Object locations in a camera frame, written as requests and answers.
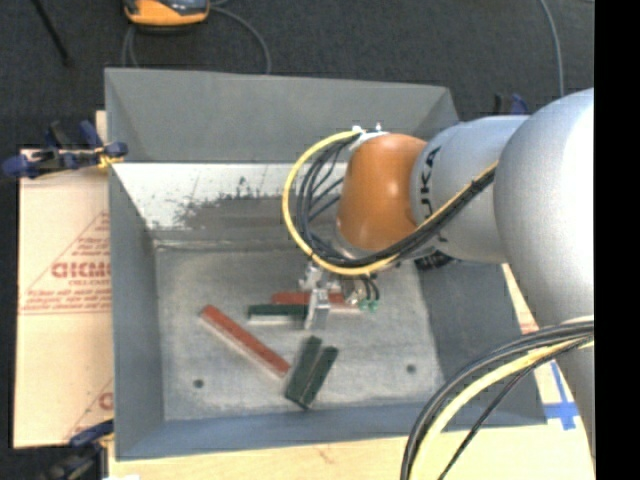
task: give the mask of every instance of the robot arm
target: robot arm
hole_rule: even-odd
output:
[[[437,251],[508,263],[540,326],[591,316],[593,122],[591,89],[532,116],[460,123],[428,143],[379,133],[354,143],[346,133],[338,142],[350,140],[342,147],[357,148],[344,176],[335,245],[314,242],[304,229],[298,243],[318,265],[341,275],[368,275]],[[287,198],[285,191],[283,210]],[[302,199],[298,209],[304,208]],[[425,232],[425,223],[433,233]],[[558,362],[595,461],[593,348]]]

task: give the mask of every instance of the dark green object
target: dark green object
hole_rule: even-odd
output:
[[[320,352],[322,340],[311,336],[304,344],[302,353],[285,397],[303,409],[309,409],[327,378],[329,370],[338,357],[336,347],[326,347]]]
[[[249,320],[272,318],[293,318],[304,320],[307,316],[307,306],[304,304],[256,304],[249,306]]]

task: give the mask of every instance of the blue tape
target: blue tape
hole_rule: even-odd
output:
[[[544,412],[547,419],[559,418],[562,423],[563,430],[573,430],[576,428],[576,422],[574,418],[580,416],[578,408],[575,402],[570,401],[567,398],[567,393],[564,390],[562,378],[560,377],[560,370],[555,362],[551,363],[551,371],[560,393],[560,402],[555,404],[543,404]]]

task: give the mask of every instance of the black floor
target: black floor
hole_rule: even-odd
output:
[[[65,67],[30,0],[0,0],[0,159],[69,130],[104,105],[103,68],[119,65],[118,0],[41,0],[73,59]],[[491,113],[496,93],[534,111],[594,85],[595,4],[544,0],[232,0],[269,45],[274,74],[449,87],[459,115]],[[258,73],[259,44],[221,14],[181,37],[136,38],[144,66]],[[11,450],[16,306],[15,187],[0,185],[0,478],[34,478],[63,450]]]

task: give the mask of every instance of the clamp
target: clamp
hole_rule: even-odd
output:
[[[97,165],[106,167],[120,161],[129,152],[124,142],[104,144],[95,127],[87,120],[80,123],[82,142],[70,141],[59,121],[45,134],[46,147],[31,154],[15,155],[2,162],[2,171],[13,178],[37,178],[45,174],[77,170]]]

